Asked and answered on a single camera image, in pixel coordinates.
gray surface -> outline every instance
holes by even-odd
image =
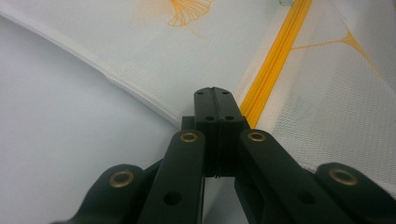
[[[70,218],[104,170],[147,168],[175,132],[98,71],[0,18],[0,223]],[[206,183],[204,223],[247,223],[231,178]]]

orange fan-shaped design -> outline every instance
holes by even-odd
[[[184,26],[204,16],[213,0],[171,0],[175,14],[168,22],[170,26]]]

black metal part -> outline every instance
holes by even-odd
[[[194,94],[195,129],[206,137],[205,175],[234,176],[239,134],[247,126],[233,95],[220,88]]]
[[[357,223],[396,223],[396,202],[361,172],[341,163],[320,165],[317,180]]]
[[[137,223],[201,223],[205,136],[176,133],[152,183]]]
[[[276,204],[276,210],[284,217],[282,221],[278,216],[275,220],[266,217],[262,220],[268,223],[353,223],[269,133],[243,131],[239,153],[247,167],[245,175],[250,174],[264,203]]]
[[[308,173],[269,133],[251,130],[233,96],[194,94],[163,158],[145,171],[119,165],[92,186],[76,215],[55,224],[201,223],[205,176],[234,176],[250,224],[396,223],[396,202],[339,163]]]

brass screw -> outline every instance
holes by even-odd
[[[183,142],[195,142],[198,136],[195,133],[183,133],[180,136],[180,140]]]
[[[354,186],[359,182],[356,176],[351,174],[349,171],[340,168],[332,168],[329,171],[329,175],[333,180],[347,186]]]
[[[114,173],[108,183],[111,187],[118,189],[128,186],[132,181],[134,181],[134,173],[129,170],[123,170]]]
[[[253,133],[249,133],[247,135],[247,137],[255,142],[263,142],[265,141],[265,135],[262,133],[257,133],[257,132],[253,132]]]

yellow stripe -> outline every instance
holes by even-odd
[[[271,90],[282,70],[294,40],[299,33],[312,0],[295,0],[267,58],[241,104],[241,112],[255,128]]]

